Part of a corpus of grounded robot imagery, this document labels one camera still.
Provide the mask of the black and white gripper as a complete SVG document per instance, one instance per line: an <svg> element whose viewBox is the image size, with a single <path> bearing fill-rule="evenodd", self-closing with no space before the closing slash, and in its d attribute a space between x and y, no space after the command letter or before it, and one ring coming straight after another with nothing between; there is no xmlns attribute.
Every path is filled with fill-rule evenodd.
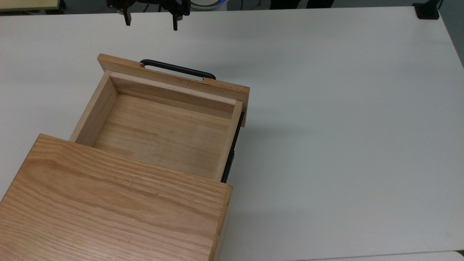
<svg viewBox="0 0 464 261"><path fill-rule="evenodd" d="M191 12L190 0L108 0L107 6L114 8L123 14L126 26L131 25L131 13L129 8L136 2L145 5L158 5L162 9L168 11L173 16L173 30L178 30L178 18L181 16L189 16Z"/></svg>

